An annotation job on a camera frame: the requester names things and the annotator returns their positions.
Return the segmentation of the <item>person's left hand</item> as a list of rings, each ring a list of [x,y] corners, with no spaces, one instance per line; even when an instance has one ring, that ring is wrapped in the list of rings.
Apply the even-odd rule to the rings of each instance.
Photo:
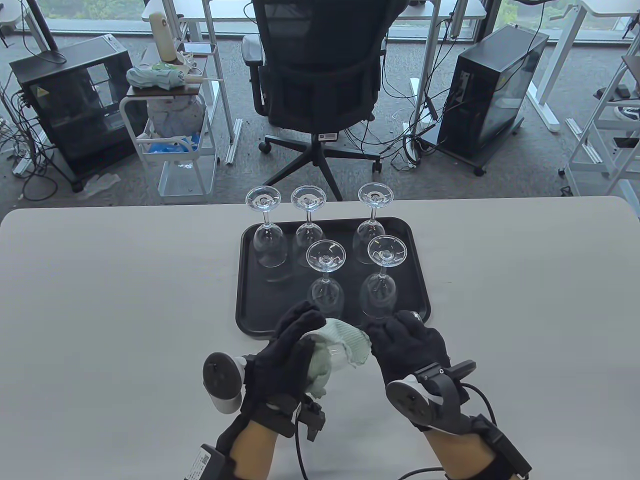
[[[247,362],[243,419],[285,438],[294,436],[293,416],[306,397],[315,349],[306,334],[325,325],[325,316],[308,301],[299,302],[279,320],[265,348]]]

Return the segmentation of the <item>person's right hand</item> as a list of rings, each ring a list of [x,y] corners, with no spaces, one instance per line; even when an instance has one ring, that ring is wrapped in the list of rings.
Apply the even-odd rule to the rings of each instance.
[[[407,310],[366,320],[362,329],[381,370],[387,400],[398,412],[421,432],[471,431],[471,419],[461,411],[469,396],[436,329]]]

